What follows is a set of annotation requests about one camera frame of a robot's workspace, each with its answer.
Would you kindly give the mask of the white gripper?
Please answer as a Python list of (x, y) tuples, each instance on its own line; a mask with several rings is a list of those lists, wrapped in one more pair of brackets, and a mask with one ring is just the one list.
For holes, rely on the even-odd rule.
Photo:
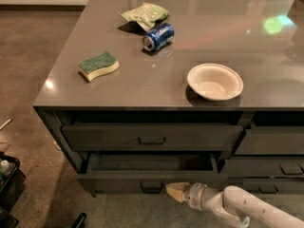
[(184, 202), (189, 205), (190, 208), (196, 210), (202, 210), (202, 195), (207, 187), (203, 183), (189, 182), (172, 182), (165, 186), (166, 193), (178, 202)]

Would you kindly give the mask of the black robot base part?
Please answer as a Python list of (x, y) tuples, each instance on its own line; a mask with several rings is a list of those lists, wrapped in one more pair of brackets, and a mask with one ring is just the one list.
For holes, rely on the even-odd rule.
[(74, 223), (72, 224), (71, 228), (85, 228), (85, 220), (86, 220), (86, 213), (81, 213)]

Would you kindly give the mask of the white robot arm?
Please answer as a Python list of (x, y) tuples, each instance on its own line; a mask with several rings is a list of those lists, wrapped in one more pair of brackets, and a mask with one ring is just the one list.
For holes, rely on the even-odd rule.
[(266, 228), (304, 228), (303, 220), (236, 186), (218, 191), (199, 182), (173, 182), (166, 185), (166, 192), (193, 209), (211, 212), (233, 228), (248, 228), (251, 219)]

